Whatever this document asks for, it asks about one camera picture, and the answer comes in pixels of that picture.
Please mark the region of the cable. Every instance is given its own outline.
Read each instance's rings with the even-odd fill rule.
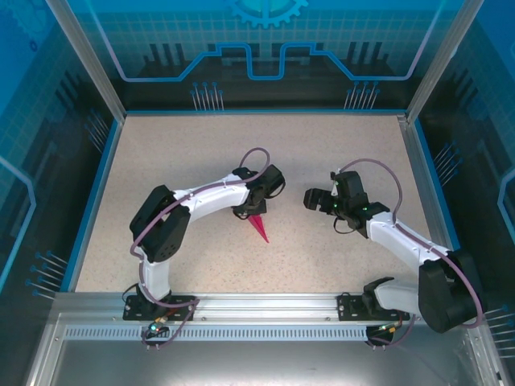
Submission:
[[[134,283],[132,286],[130,286],[128,289],[126,289],[125,291],[123,291],[123,294],[122,294],[122,300],[123,302],[126,302],[126,299],[124,298],[125,294],[127,294],[131,289],[133,288],[136,288],[136,285],[138,285],[138,283]]]
[[[389,344],[389,342],[386,340],[386,339],[383,339],[383,338],[371,338],[373,340],[376,340],[378,342],[381,342],[381,343],[385,343],[385,345],[387,347],[392,347],[393,345],[392,344]],[[369,344],[370,347],[376,347],[375,345],[367,342]],[[435,374],[444,384],[450,384],[445,378],[443,378],[443,376],[438,372],[438,370],[436,370],[432,364],[430,364],[425,358],[423,358],[419,353],[415,352],[415,351],[412,351],[412,350],[409,350],[408,348],[406,347],[403,347],[403,346],[399,346],[397,345],[397,348],[400,349],[400,350],[403,350],[405,353],[407,354],[410,354],[410,355],[414,355],[416,356],[422,363],[424,363],[426,365],[426,367],[431,370],[431,372],[433,374]]]
[[[342,220],[340,217],[336,217],[335,218],[335,222],[332,223],[332,228],[335,230],[336,233],[338,233],[339,235],[350,235],[352,232],[356,231],[356,229],[353,229],[351,231],[348,231],[348,232],[340,232],[338,229],[336,229],[336,223],[338,222],[338,220]]]
[[[177,338],[177,336],[179,336],[180,334],[180,331],[184,328],[184,325],[186,325],[186,322],[189,320],[189,318],[193,315],[193,313],[195,312],[196,310],[196,305],[194,305],[192,307],[192,309],[190,310],[190,312],[187,313],[186,315],[186,318],[184,318],[184,320],[180,323],[180,326],[177,330],[175,330],[174,334],[165,342],[161,343],[161,344],[156,344],[155,345],[155,348],[157,350],[159,350],[160,348],[162,347],[165,347],[167,346],[168,344],[172,343],[174,341],[175,338]],[[143,335],[142,335],[142,343],[143,344],[146,344],[147,347],[153,347],[153,345],[150,345],[150,342],[148,341],[147,339],[147,336],[148,336],[148,333],[149,333],[149,330],[146,330]]]
[[[286,180],[284,180],[284,183],[281,184],[281,188],[279,189],[279,191],[274,194],[274,195],[266,195],[265,198],[266,199],[274,199],[275,197],[277,197],[278,195],[280,195],[282,193],[282,191],[284,191],[284,188],[286,187]]]
[[[237,215],[236,213],[234,215],[240,220],[248,220],[250,217],[250,215]]]
[[[395,181],[395,184],[397,185],[397,190],[398,190],[398,194],[399,194],[399,200],[397,201],[397,205],[395,205],[395,208],[392,212],[392,217],[393,217],[393,223],[395,224],[395,222],[397,221],[397,212],[399,210],[399,208],[401,207],[401,203],[402,203],[402,188],[401,188],[401,182],[399,181],[399,179],[397,178],[397,176],[395,175],[395,173],[393,172],[393,170],[391,170],[389,168],[389,166],[387,166],[386,164],[384,164],[383,162],[381,161],[377,161],[376,159],[373,159],[373,158],[358,158],[358,159],[355,159],[354,161],[348,163],[347,165],[345,165],[344,167],[342,167],[340,169],[340,172],[342,171],[345,171],[347,170],[349,167],[353,166],[353,165],[356,165],[357,163],[361,163],[361,162],[371,162],[371,163],[375,163],[376,165],[379,165],[381,166],[383,169],[385,169],[386,171],[388,171],[388,173],[393,177],[393,180]]]
[[[478,327],[482,323],[482,321],[483,321],[483,307],[481,305],[481,301],[480,301],[479,297],[476,294],[476,291],[474,290],[474,287],[472,287],[472,284],[467,279],[465,274],[445,254],[441,253],[438,249],[433,249],[432,245],[429,245],[424,240],[420,240],[418,237],[412,235],[411,233],[406,231],[400,224],[397,223],[397,212],[398,212],[399,208],[401,207],[401,203],[402,203],[402,188],[401,188],[401,182],[399,181],[399,178],[396,176],[396,174],[393,172],[393,170],[391,170],[383,162],[377,161],[376,159],[372,159],[372,158],[358,158],[357,160],[352,161],[352,162],[348,163],[347,165],[345,165],[342,169],[340,169],[340,172],[342,172],[342,171],[348,169],[350,166],[356,165],[357,163],[360,163],[360,162],[375,163],[376,165],[379,165],[379,166],[383,167],[393,177],[393,180],[395,181],[395,184],[397,185],[398,194],[399,194],[397,205],[395,206],[395,208],[394,208],[394,210],[392,212],[392,219],[393,219],[393,223],[394,223],[395,228],[397,228],[404,236],[408,237],[409,239],[411,239],[415,243],[421,245],[423,248],[428,249],[429,251],[432,250],[435,253],[436,256],[440,257],[443,261],[445,261],[456,272],[456,274],[461,279],[461,281],[465,284],[465,287],[467,288],[468,292],[470,293],[470,296],[472,297],[472,300],[474,301],[474,305],[476,306],[476,313],[477,313],[476,321],[474,323],[462,324],[462,326],[465,327],[465,328],[476,328],[476,327]]]
[[[399,344],[401,344],[402,342],[404,342],[406,340],[406,338],[411,334],[411,331],[413,330],[413,327],[415,325],[415,319],[416,319],[416,316],[412,315],[411,320],[410,320],[410,324],[408,325],[408,328],[406,329],[406,332],[401,336],[401,338],[397,339],[395,342],[392,342],[392,343],[390,343],[387,340],[385,340],[385,342],[388,343],[388,347],[396,347],[396,346],[398,346]]]
[[[193,315],[193,312],[195,312],[195,309],[198,306],[200,300],[196,299],[196,300],[192,300],[190,302],[185,302],[185,303],[169,304],[169,303],[161,302],[158,299],[154,298],[154,296],[152,296],[150,291],[147,289],[146,283],[145,283],[145,276],[144,276],[144,272],[143,272],[143,266],[144,266],[143,262],[145,260],[145,257],[141,253],[136,251],[136,248],[139,246],[139,244],[142,242],[142,240],[145,238],[145,236],[148,234],[148,232],[163,218],[163,216],[165,216],[166,214],[170,213],[175,207],[177,207],[178,205],[180,205],[181,203],[183,203],[187,199],[190,199],[194,195],[198,195],[199,193],[201,193],[203,191],[206,191],[208,189],[213,189],[214,187],[227,187],[227,186],[232,186],[232,185],[240,185],[240,184],[243,184],[243,183],[250,183],[250,182],[254,181],[255,179],[258,179],[259,177],[261,177],[263,175],[263,173],[265,173],[265,171],[268,168],[268,166],[270,165],[270,153],[268,152],[268,150],[266,150],[266,149],[264,149],[262,147],[254,147],[253,149],[250,149],[249,151],[247,151],[247,153],[245,153],[245,155],[241,159],[239,167],[241,167],[243,165],[243,163],[245,162],[245,160],[247,159],[247,157],[249,157],[249,155],[251,155],[255,151],[261,151],[266,156],[265,165],[264,165],[264,167],[259,172],[257,172],[252,177],[249,177],[247,179],[243,179],[241,181],[229,181],[229,182],[221,181],[219,183],[211,183],[211,184],[205,185],[203,187],[199,187],[198,189],[196,189],[193,192],[191,192],[189,195],[185,195],[184,197],[182,197],[180,199],[177,199],[174,203],[172,203],[172,204],[168,205],[167,207],[165,207],[143,229],[143,231],[138,235],[138,237],[136,237],[136,239],[134,240],[133,244],[130,246],[130,254],[133,255],[133,256],[138,257],[139,260],[140,260],[139,261],[139,282],[141,284],[140,285],[140,289],[145,294],[147,299],[149,299],[154,304],[157,304],[158,306],[165,307],[165,308],[182,308],[182,307],[188,307],[188,306],[192,307],[192,309],[188,313],[187,317],[183,320],[183,322],[181,323],[181,325],[179,326],[177,331],[164,344],[161,344],[160,345],[161,347],[162,346],[166,346],[167,344],[171,343],[175,339],[175,337],[180,333],[180,331],[183,329],[184,325],[186,324],[186,321]],[[145,343],[145,344],[148,344],[148,341],[146,340],[147,334],[148,334],[148,331],[146,331],[143,334],[143,336],[142,336],[142,342]]]

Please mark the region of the glass panel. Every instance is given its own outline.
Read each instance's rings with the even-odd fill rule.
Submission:
[[[44,1],[0,2],[0,56],[0,373],[15,385],[63,279],[113,117]]]
[[[198,110],[404,109],[461,3],[70,2],[126,108]]]
[[[476,259],[490,309],[508,304],[511,311],[515,307],[514,15],[515,3],[509,0],[485,1],[420,116],[459,243]],[[498,312],[490,318],[503,315]],[[513,345],[513,332],[504,333],[512,330],[509,324],[496,327],[494,332],[503,333],[495,335],[504,340],[500,347]]]

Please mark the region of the circuit pattern graphic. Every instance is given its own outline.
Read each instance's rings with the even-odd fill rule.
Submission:
[[[227,0],[227,4],[242,23],[268,28],[280,27],[281,23],[289,23],[292,16],[299,16],[307,0]]]
[[[47,6],[44,0],[0,0],[0,11],[9,10],[30,39],[47,28]]]

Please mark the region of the blue trim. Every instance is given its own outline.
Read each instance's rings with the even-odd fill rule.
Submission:
[[[223,111],[195,111],[195,110],[127,110],[127,114],[133,115],[244,115],[244,114],[270,114],[270,113],[298,113],[298,114],[331,114],[345,113],[352,115],[405,115],[404,109],[226,109]]]
[[[499,207],[499,211],[501,211],[501,215],[503,220],[505,221],[509,235],[512,237],[512,241],[515,244],[515,227],[513,226],[512,220],[509,218],[509,214],[505,206],[506,188],[508,187],[510,181],[512,181],[513,179],[515,179],[515,168],[508,171],[501,180],[501,186],[499,187],[499,196],[497,197],[497,206]]]
[[[429,41],[429,38],[431,37],[433,30],[435,29],[435,25],[439,20],[439,16],[443,11],[443,8],[445,7],[447,0],[442,0],[442,2],[439,5],[439,8],[435,12],[435,15],[433,16],[433,19],[431,20],[430,26],[427,28],[426,34],[424,35],[424,38],[422,39],[422,42],[420,43],[420,47],[417,50],[417,53],[415,54],[413,61],[411,62],[410,68],[408,69],[408,72],[404,76],[357,76],[353,75],[350,70],[345,67],[345,65],[341,62],[341,60],[338,59],[338,57],[335,55],[332,51],[327,50],[318,50],[316,48],[316,42],[289,42],[284,43],[281,46],[281,49],[279,50],[279,73],[277,75],[264,75],[264,76],[258,76],[254,75],[253,71],[253,57],[252,57],[252,49],[250,45],[248,45],[245,42],[231,42],[231,43],[215,43],[215,51],[204,51],[201,52],[182,72],[179,76],[167,76],[167,77],[155,77],[155,78],[131,78],[128,77],[122,68],[122,65],[120,64],[120,61],[118,60],[113,46],[111,45],[107,34],[104,31],[104,28],[102,27],[102,24],[97,16],[96,11],[93,9],[93,4],[91,0],[85,0],[89,12],[91,13],[91,16],[93,17],[93,21],[97,25],[98,31],[100,32],[100,35],[102,37],[102,40],[104,40],[105,47],[111,56],[111,59],[113,60],[114,66],[116,67],[118,74],[120,77],[125,81],[129,83],[159,83],[159,82],[182,82],[189,74],[193,71],[193,69],[204,59],[209,57],[221,57],[222,56],[222,50],[225,48],[243,48],[245,50],[245,58],[247,61],[247,76],[251,80],[281,80],[284,77],[285,68],[286,68],[286,50],[290,47],[302,47],[302,48],[309,48],[309,55],[313,56],[325,56],[330,61],[334,63],[338,67],[342,73],[344,73],[350,80],[408,80],[413,75],[413,72],[415,68],[417,67],[418,61],[420,60],[420,57],[422,56],[422,53],[424,52],[427,42]]]
[[[91,232],[93,231],[93,225],[95,223],[95,219],[97,218],[101,197],[104,194],[107,177],[109,175],[109,171],[111,170],[111,165],[113,164],[114,153],[116,152],[115,150],[117,148],[121,133],[121,125],[117,121],[114,121],[111,125],[111,130],[109,131],[107,142],[105,143],[104,153],[102,154],[100,164],[98,165],[97,175],[93,181],[93,186],[91,187],[88,202],[86,204],[86,208],[82,216],[82,221],[80,222],[79,231],[75,239],[75,244],[73,245],[72,254],[70,255],[68,267],[66,268],[66,272],[64,273],[64,278],[61,283],[60,290],[63,292],[72,290],[70,287],[72,286],[72,283],[74,282],[74,279],[76,278],[76,275],[78,275],[78,271],[82,266],[86,248],[88,247],[89,238],[91,236]]]
[[[32,181],[29,177],[25,175],[20,169],[14,167],[12,163],[7,161],[4,157],[0,156],[0,165],[4,166],[8,171],[10,171],[17,179],[19,179],[26,187],[29,195],[29,200],[31,201],[31,206],[29,207],[27,214],[25,215],[25,219],[23,220],[22,226],[19,229],[18,235],[16,236],[16,240],[14,241],[13,248],[10,250],[9,256],[7,257],[6,264],[3,267],[2,274],[0,274],[0,293],[3,290],[3,286],[6,284],[7,276],[9,275],[10,269],[13,266],[14,259],[18,255],[19,247],[22,244],[23,237],[29,228],[29,224],[31,223],[32,216],[34,215],[36,202],[35,202],[35,193],[34,186],[32,185]]]
[[[420,125],[418,118],[415,120],[414,126],[418,135],[418,140],[420,141],[420,145],[422,147],[422,152],[424,153],[424,158],[426,159],[427,168],[429,169],[433,186],[435,187],[436,198],[438,199],[440,208],[442,209],[443,221],[447,227],[447,233],[451,241],[451,247],[454,250],[459,249],[458,235],[456,234],[454,224],[452,223],[451,213],[449,212],[447,201],[443,195],[442,186],[440,185],[438,175],[436,174],[435,164],[433,163],[433,158],[431,157],[429,146],[427,145],[426,137],[422,131],[422,126]]]

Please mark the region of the small cone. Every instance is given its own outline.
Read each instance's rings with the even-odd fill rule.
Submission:
[[[259,232],[259,234],[262,236],[262,238],[265,239],[265,241],[267,243],[269,243],[268,237],[266,237],[265,226],[263,225],[263,219],[261,218],[261,216],[260,215],[249,216],[249,221],[252,224],[252,226],[256,228],[256,230]]]

